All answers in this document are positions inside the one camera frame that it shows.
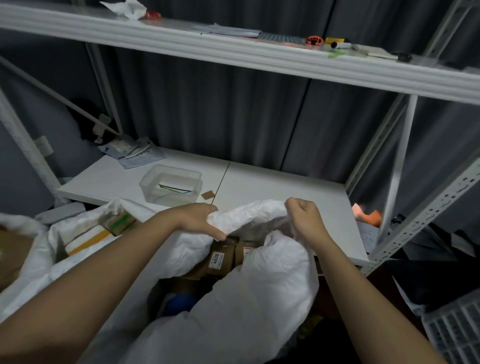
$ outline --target forearm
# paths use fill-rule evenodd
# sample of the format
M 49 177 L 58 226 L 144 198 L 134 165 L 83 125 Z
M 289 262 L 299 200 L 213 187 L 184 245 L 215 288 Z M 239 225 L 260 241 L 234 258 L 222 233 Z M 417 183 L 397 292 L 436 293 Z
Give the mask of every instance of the forearm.
M 444 363 L 416 328 L 328 236 L 312 244 L 353 345 L 364 363 Z
M 0 325 L 0 357 L 59 347 L 75 361 L 174 230 L 163 211 L 70 269 Z

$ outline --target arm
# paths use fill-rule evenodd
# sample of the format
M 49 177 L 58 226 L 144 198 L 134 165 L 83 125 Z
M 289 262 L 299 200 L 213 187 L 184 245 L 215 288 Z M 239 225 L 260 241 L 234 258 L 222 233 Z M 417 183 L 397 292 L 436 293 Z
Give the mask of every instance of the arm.
M 225 240 L 206 222 L 216 210 L 190 204 L 161 211 L 70 269 L 0 325 L 0 359 L 74 363 L 175 230 Z
M 318 256 L 328 287 L 363 363 L 445 363 L 332 240 L 315 203 L 291 197 L 286 206 L 295 228 Z

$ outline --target upper shelf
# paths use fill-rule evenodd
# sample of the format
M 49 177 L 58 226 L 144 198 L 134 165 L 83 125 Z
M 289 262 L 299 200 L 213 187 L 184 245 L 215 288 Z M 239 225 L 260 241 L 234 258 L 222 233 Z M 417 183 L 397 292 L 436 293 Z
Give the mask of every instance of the upper shelf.
M 431 59 L 403 63 L 353 50 L 332 58 L 323 46 L 201 34 L 192 25 L 129 20 L 101 8 L 0 0 L 0 28 L 480 105 L 480 74 Z

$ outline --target white shelf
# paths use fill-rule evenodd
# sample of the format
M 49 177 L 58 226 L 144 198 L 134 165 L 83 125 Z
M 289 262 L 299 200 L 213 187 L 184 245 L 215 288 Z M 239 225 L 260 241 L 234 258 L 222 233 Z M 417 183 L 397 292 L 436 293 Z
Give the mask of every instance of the white shelf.
M 5 29 L 480 105 L 479 74 L 421 57 L 408 64 L 351 50 L 330 58 L 322 47 L 200 34 L 190 30 L 192 25 L 123 19 L 101 8 L 0 1 L 0 27 Z
M 166 159 L 145 166 L 125 170 L 114 158 L 104 156 L 90 167 L 58 189 L 59 195 L 72 200 L 94 205 L 103 205 L 115 198 L 126 198 L 144 205 L 154 211 L 168 207 L 150 204 L 145 201 L 140 180 L 156 164 L 195 170 L 202 174 L 202 191 L 217 192 L 229 162 L 226 160 L 199 156 L 162 148 Z M 197 202 L 212 203 L 198 196 Z
M 355 264 L 368 264 L 342 184 L 230 162 L 213 204 L 224 211 L 256 200 L 285 201 L 289 197 L 315 202 L 325 227 L 344 253 Z

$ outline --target person's left hand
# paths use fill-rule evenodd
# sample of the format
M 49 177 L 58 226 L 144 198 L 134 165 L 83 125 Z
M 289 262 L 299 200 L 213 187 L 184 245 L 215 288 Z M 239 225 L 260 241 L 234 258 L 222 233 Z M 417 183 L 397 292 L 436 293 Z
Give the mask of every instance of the person's left hand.
M 207 216 L 214 211 L 218 211 L 216 206 L 201 202 L 169 208 L 164 212 L 171 215 L 177 230 L 201 232 L 215 240 L 223 241 L 227 235 L 207 223 Z

